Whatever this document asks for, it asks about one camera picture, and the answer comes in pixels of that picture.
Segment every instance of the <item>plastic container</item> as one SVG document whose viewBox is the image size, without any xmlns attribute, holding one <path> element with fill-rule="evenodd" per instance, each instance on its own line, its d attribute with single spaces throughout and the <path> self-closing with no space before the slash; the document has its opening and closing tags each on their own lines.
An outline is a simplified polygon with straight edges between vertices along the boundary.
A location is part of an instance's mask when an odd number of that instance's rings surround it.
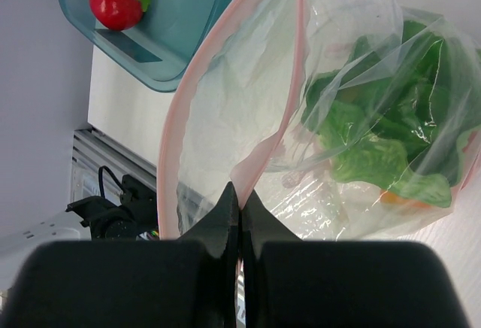
<svg viewBox="0 0 481 328">
<path fill-rule="evenodd" d="M 152 0 L 142 21 L 123 32 L 106 29 L 89 0 L 59 0 L 67 19 L 150 89 L 176 90 L 210 28 L 231 0 Z"/>
</svg>

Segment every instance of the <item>green lettuce leaf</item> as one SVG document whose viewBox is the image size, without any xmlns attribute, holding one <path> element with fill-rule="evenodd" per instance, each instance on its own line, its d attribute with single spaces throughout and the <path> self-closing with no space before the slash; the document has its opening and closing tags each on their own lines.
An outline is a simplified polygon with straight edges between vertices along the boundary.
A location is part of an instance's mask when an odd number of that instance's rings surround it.
<svg viewBox="0 0 481 328">
<path fill-rule="evenodd" d="M 481 81 L 474 80 L 479 60 L 468 55 L 461 40 L 405 21 L 403 47 L 394 55 L 403 56 L 401 64 L 392 76 L 369 80 L 362 75 L 376 75 L 396 46 L 395 36 L 374 48 L 369 40 L 363 36 L 354 44 L 346 64 L 355 65 L 340 80 L 342 87 L 352 86 L 337 92 L 324 120 L 319 100 L 340 70 L 321 74 L 306 87 L 301 122 L 338 153 L 336 181 L 366 181 L 405 199 L 447 206 L 449 186 L 463 175 L 462 137 L 481 125 Z"/>
<path fill-rule="evenodd" d="M 363 120 L 366 119 L 360 108 L 333 101 L 319 129 L 319 139 L 326 148 L 345 147 L 331 160 L 335 181 L 364 181 L 405 199 L 441 208 L 451 205 L 451 189 L 444 176 L 423 176 L 413 172 L 404 145 L 399 140 L 365 132 L 365 126 L 354 123 Z"/>
</svg>

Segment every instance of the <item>gray wall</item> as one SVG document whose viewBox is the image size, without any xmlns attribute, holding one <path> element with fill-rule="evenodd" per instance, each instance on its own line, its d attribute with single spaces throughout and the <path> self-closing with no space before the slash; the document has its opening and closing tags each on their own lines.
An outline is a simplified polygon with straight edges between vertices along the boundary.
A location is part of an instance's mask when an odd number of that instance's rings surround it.
<svg viewBox="0 0 481 328">
<path fill-rule="evenodd" d="M 92 44 L 57 0 L 0 0 L 0 236 L 65 209 Z"/>
</svg>

